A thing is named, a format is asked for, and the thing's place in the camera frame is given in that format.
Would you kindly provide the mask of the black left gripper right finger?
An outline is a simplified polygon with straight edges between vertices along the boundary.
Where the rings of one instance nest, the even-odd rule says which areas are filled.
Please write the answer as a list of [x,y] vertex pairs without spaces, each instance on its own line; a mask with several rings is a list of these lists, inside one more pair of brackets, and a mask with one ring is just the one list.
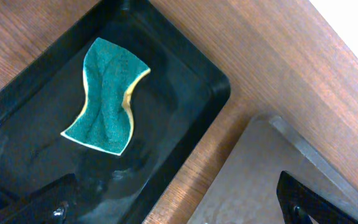
[[285,224],[311,224],[313,220],[317,223],[358,224],[358,219],[309,189],[285,170],[280,173],[276,194]]

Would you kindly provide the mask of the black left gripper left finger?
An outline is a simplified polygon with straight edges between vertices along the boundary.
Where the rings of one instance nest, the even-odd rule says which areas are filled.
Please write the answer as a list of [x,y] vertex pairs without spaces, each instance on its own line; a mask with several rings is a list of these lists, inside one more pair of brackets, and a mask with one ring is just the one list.
[[75,175],[64,175],[0,209],[0,223],[70,223],[77,216],[76,190]]

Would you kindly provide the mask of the green and yellow sponge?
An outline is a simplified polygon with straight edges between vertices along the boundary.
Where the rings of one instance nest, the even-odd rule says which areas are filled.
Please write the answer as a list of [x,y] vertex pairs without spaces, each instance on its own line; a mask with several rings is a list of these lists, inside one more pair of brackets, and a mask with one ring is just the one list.
[[83,108],[60,135],[91,149],[121,156],[134,133],[132,94],[150,72],[135,54],[98,37],[83,61]]

